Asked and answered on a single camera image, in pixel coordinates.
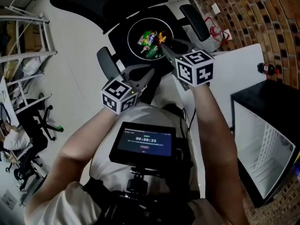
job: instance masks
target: cardboard box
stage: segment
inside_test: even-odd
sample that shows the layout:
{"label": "cardboard box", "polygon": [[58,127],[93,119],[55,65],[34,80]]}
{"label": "cardboard box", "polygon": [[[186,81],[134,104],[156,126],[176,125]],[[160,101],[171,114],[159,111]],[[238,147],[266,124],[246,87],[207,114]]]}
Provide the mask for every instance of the cardboard box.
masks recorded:
{"label": "cardboard box", "polygon": [[39,52],[42,49],[39,26],[30,24],[24,32],[25,52]]}
{"label": "cardboard box", "polygon": [[[10,37],[8,44],[6,46],[6,55],[9,54],[12,47],[15,45],[16,41],[16,33],[15,33],[15,21],[9,21],[6,25],[7,35]],[[10,55],[17,54],[17,46],[14,46],[13,50],[11,51]]]}

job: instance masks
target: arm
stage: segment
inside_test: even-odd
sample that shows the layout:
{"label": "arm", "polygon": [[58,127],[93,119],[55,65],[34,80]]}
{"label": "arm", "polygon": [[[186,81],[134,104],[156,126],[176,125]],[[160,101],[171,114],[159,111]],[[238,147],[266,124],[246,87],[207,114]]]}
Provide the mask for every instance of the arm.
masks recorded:
{"label": "arm", "polygon": [[192,88],[205,168],[206,199],[233,225],[248,224],[238,171],[236,144],[209,87]]}
{"label": "arm", "polygon": [[18,128],[16,126],[11,126],[8,122],[4,122],[4,125],[6,126],[7,128],[7,131],[10,132],[10,130],[14,130],[16,133],[19,132]]}
{"label": "arm", "polygon": [[64,144],[42,187],[26,206],[26,218],[42,203],[53,199],[73,181],[79,181],[84,167],[95,155],[117,115],[103,108]]}

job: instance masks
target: black and white fiducial cube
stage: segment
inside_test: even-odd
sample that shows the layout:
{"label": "black and white fiducial cube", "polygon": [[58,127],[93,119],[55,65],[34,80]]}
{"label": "black and white fiducial cube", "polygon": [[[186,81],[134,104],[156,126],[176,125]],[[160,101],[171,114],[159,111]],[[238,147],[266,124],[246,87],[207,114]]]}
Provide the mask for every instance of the black and white fiducial cube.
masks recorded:
{"label": "black and white fiducial cube", "polygon": [[136,104],[139,92],[115,78],[102,91],[103,105],[117,114]]}
{"label": "black and white fiducial cube", "polygon": [[133,96],[129,97],[128,99],[124,100],[121,104],[121,111],[123,112],[126,109],[132,107],[135,105],[137,99],[137,94],[134,94]]}
{"label": "black and white fiducial cube", "polygon": [[112,95],[116,99],[122,99],[126,96],[130,89],[131,87],[129,87],[125,83],[118,80],[113,80],[105,87],[104,91]]}
{"label": "black and white fiducial cube", "polygon": [[207,83],[213,78],[214,58],[205,50],[185,54],[175,61],[178,78],[193,87]]}
{"label": "black and white fiducial cube", "polygon": [[193,84],[193,72],[190,65],[179,60],[177,64],[177,74],[178,77],[189,84]]}
{"label": "black and white fiducial cube", "polygon": [[112,109],[115,113],[117,112],[117,102],[113,101],[110,97],[102,94],[103,105]]}

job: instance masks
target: white floor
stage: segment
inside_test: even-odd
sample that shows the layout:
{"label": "white floor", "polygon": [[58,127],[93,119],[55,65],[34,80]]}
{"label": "white floor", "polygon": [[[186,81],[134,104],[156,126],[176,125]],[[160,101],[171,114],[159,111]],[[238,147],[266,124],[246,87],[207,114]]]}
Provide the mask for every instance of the white floor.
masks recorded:
{"label": "white floor", "polygon": [[[187,1],[176,2],[169,7],[178,13],[178,7],[184,3]],[[103,35],[97,25],[82,16],[53,7],[49,0],[37,0],[30,5],[29,10],[36,14],[43,12],[50,20],[50,33],[58,51],[58,54],[47,62],[45,75],[35,79],[31,86],[32,97],[40,92],[45,95],[52,93],[46,101],[46,105],[53,105],[50,119],[55,125],[64,128],[63,133],[52,133],[57,140],[49,141],[47,149],[39,154],[45,168],[49,170],[64,142],[102,109],[100,91],[107,79],[96,54],[103,46],[107,46],[112,54],[114,50],[107,34]],[[178,107],[183,108],[173,77],[167,75],[162,79],[152,104],[163,107],[170,102],[175,102]],[[4,181],[0,185],[0,197],[9,188],[19,200],[20,194],[16,190],[13,174],[5,173],[6,165],[0,164],[0,176]],[[88,177],[87,167],[82,183],[87,181]],[[14,224],[22,224],[23,208],[20,208],[18,203],[19,201],[13,211],[7,207],[0,209],[0,218],[6,220],[5,217],[9,216]]]}

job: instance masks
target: bottle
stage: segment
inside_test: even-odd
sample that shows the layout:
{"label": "bottle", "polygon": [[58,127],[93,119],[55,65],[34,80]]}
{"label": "bottle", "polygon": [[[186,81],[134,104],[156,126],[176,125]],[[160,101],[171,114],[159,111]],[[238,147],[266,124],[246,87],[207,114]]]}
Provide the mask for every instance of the bottle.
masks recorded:
{"label": "bottle", "polygon": [[279,73],[279,69],[275,68],[272,64],[269,63],[258,64],[257,70],[260,73],[265,73],[266,75],[270,75],[270,76]]}
{"label": "bottle", "polygon": [[299,163],[295,162],[293,164],[293,168],[294,168],[295,176],[297,177],[298,181],[300,182],[300,165],[299,165]]}

